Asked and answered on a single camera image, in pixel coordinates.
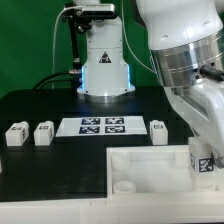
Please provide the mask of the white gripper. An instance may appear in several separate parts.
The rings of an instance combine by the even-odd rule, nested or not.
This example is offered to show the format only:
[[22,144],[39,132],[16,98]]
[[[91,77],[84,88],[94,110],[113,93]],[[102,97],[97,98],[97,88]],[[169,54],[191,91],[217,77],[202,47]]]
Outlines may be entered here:
[[186,89],[166,87],[172,108],[215,150],[214,162],[224,168],[224,84],[204,81]]

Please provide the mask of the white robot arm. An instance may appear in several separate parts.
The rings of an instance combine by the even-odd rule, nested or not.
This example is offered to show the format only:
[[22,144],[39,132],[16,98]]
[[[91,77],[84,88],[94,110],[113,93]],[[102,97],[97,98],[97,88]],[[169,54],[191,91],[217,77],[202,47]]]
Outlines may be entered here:
[[[73,0],[91,19],[79,94],[109,102],[134,90],[122,55],[121,18],[100,0]],[[148,31],[154,71],[173,109],[224,167],[224,27],[221,0],[134,0]]]

